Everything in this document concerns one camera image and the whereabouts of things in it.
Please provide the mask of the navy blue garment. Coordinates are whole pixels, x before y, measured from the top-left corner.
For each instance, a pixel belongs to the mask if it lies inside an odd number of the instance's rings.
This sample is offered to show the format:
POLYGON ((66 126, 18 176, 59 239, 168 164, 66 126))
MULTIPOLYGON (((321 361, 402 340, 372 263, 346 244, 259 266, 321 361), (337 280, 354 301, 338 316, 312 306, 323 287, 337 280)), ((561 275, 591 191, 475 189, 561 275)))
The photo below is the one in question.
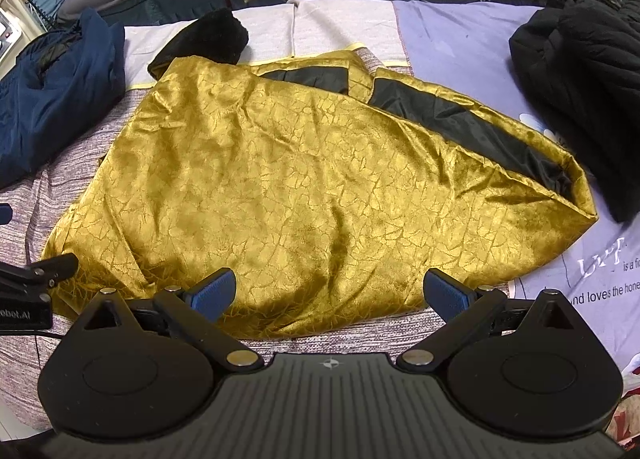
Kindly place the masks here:
POLYGON ((35 174, 124 96, 125 28, 86 9, 40 35, 1 79, 1 186, 35 174))

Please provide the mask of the gold satin jacket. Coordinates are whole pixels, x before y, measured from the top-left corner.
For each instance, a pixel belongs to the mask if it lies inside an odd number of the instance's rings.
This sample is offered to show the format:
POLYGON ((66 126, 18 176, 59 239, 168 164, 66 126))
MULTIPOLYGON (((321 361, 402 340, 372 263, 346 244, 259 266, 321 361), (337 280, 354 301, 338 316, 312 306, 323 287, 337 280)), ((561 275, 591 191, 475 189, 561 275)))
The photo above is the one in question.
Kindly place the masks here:
POLYGON ((173 61, 47 240, 46 257, 79 261, 54 311, 72 319, 104 287, 147 299, 227 267, 238 289, 224 330, 304 337, 420 309, 431 268, 503 285, 596 223, 588 178, 561 146, 471 108, 567 169, 575 226, 522 180, 384 110, 383 81, 432 88, 351 52, 173 61))

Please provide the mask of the black puffer jacket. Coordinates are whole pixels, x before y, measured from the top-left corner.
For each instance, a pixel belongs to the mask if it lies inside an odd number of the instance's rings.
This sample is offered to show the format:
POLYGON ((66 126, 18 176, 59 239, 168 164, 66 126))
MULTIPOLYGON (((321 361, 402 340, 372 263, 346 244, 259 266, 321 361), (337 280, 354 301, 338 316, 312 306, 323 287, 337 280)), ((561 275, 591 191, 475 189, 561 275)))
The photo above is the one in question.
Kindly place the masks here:
POLYGON ((537 10, 509 41, 525 97, 596 179, 611 216, 639 212, 639 1, 537 10))

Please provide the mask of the purple floral bed sheet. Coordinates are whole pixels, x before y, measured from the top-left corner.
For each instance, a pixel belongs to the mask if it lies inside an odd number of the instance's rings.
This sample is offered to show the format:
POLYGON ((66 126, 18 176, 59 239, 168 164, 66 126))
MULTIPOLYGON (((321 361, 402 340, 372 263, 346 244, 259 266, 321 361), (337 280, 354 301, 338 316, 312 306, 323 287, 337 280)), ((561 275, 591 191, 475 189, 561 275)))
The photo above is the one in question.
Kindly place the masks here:
MULTIPOLYGON (((508 41, 535 13, 532 6, 495 3, 393 4, 398 34, 414 76, 431 90, 383 81, 374 97, 392 112, 444 138, 449 144, 507 171, 575 226, 574 178, 531 140, 519 140, 480 118, 474 104, 495 106, 503 118, 533 137, 555 144, 559 137, 538 118, 515 83, 508 41)), ((545 287, 565 293, 620 369, 639 362, 639 224, 614 222, 597 191, 599 218, 555 259, 510 282, 520 299, 545 287)))

